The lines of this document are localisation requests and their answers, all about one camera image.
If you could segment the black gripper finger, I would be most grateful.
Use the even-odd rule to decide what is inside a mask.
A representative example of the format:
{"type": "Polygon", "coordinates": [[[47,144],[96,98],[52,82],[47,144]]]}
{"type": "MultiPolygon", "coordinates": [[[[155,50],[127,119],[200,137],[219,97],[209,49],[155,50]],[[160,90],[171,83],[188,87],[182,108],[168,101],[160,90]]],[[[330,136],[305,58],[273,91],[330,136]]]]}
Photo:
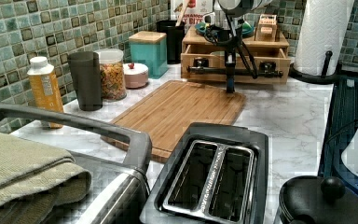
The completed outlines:
{"type": "Polygon", "coordinates": [[[253,79],[258,78],[258,72],[255,64],[255,58],[250,52],[250,50],[246,47],[244,43],[240,43],[237,46],[237,51],[240,54],[242,63],[244,64],[245,68],[252,76],[253,79]]]}
{"type": "Polygon", "coordinates": [[[225,52],[225,67],[227,75],[227,92],[233,93],[234,88],[234,75],[235,75],[236,58],[234,52],[225,52]]]}

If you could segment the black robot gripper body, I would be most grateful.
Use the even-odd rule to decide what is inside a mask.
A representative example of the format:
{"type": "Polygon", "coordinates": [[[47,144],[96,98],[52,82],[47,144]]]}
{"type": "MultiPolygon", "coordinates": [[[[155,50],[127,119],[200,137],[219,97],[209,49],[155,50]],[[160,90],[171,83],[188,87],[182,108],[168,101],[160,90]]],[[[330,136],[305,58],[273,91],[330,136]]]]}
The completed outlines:
{"type": "Polygon", "coordinates": [[[243,19],[225,17],[205,27],[204,38],[217,47],[222,47],[226,55],[243,58],[242,45],[243,19]]]}

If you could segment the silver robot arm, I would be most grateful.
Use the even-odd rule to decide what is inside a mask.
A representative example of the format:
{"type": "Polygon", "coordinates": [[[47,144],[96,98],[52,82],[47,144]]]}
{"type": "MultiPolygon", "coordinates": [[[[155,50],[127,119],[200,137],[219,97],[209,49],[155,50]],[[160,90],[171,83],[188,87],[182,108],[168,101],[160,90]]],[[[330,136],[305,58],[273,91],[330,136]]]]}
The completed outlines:
{"type": "Polygon", "coordinates": [[[218,9],[213,20],[206,28],[204,38],[224,51],[225,68],[213,68],[217,74],[226,75],[227,93],[235,91],[235,76],[258,78],[255,58],[242,41],[243,16],[257,8],[264,7],[272,0],[215,0],[218,9]]]}

